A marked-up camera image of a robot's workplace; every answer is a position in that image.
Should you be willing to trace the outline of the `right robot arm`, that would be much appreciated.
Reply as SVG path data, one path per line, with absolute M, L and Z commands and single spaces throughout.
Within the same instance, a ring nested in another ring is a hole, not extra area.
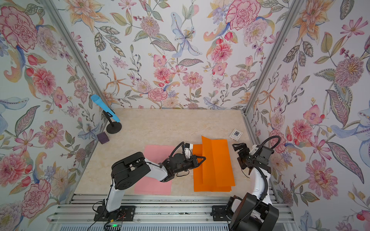
M 253 191 L 243 198 L 230 197 L 225 206 L 213 206 L 213 221 L 229 221 L 230 231 L 271 231 L 279 217 L 279 210 L 272 205 L 268 184 L 271 177 L 269 158 L 274 150 L 263 145 L 249 149 L 245 143 L 232 147 L 239 155 L 241 169 L 249 170 Z

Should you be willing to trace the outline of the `orange paper sheet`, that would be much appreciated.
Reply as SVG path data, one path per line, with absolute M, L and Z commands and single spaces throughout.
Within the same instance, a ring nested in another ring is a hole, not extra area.
M 202 155 L 202 144 L 195 144 L 193 146 L 193 154 L 195 156 L 200 156 L 200 157 L 203 156 Z M 195 192 L 230 192 L 232 191 L 231 186 L 216 187 L 216 186 L 204 184 L 202 168 L 203 168 L 203 164 L 193 169 L 194 191 Z

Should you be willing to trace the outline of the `large pink paper sheet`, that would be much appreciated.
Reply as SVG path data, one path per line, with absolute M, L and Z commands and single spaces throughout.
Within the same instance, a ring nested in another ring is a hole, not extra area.
M 155 164 L 162 163 L 173 151 L 175 146 L 147 145 L 144 157 Z M 170 195 L 172 182 L 160 182 L 154 178 L 143 177 L 135 184 L 134 193 L 143 195 Z

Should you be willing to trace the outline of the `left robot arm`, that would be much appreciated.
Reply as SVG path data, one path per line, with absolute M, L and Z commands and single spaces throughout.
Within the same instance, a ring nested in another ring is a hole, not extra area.
M 166 183 L 173 180 L 176 174 L 198 168 L 206 157 L 186 152 L 171 154 L 162 163 L 155 164 L 144 157 L 142 152 L 135 153 L 112 165 L 110 190 L 102 205 L 95 211 L 94 221 L 116 222 L 133 221 L 135 206 L 121 204 L 125 191 L 138 183 L 142 178 L 149 177 L 158 182 Z

